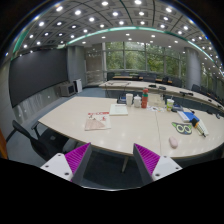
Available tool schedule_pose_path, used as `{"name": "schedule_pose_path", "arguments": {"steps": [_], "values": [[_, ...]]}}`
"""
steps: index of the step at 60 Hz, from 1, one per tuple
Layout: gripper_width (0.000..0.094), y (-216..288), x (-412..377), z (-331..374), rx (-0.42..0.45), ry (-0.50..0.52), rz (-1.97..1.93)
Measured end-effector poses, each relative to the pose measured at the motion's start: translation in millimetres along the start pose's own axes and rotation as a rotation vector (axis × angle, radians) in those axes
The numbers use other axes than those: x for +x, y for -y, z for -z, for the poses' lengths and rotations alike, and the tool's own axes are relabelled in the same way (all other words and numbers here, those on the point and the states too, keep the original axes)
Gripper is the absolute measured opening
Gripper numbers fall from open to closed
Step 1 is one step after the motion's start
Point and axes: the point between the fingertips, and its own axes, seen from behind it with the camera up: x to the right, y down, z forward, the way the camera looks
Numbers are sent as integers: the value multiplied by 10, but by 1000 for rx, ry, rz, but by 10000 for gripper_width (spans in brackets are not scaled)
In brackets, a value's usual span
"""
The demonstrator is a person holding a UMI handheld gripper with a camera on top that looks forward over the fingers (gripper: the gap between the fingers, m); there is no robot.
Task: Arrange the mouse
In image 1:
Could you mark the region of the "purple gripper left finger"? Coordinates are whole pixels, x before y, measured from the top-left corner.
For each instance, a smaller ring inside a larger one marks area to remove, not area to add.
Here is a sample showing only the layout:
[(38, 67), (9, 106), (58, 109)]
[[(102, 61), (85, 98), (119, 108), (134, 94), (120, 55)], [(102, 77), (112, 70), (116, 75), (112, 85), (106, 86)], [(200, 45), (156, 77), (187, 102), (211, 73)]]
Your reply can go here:
[(91, 152), (91, 144), (87, 143), (66, 154), (57, 153), (42, 166), (42, 169), (80, 185)]

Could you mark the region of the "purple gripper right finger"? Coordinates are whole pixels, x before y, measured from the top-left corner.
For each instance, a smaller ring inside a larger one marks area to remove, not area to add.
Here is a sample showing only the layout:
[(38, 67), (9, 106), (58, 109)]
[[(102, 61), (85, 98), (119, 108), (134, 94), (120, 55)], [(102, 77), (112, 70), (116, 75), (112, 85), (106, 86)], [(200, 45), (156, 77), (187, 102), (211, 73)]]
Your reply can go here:
[(138, 144), (133, 146), (133, 155), (145, 185), (182, 169), (182, 167), (170, 157), (159, 156)]

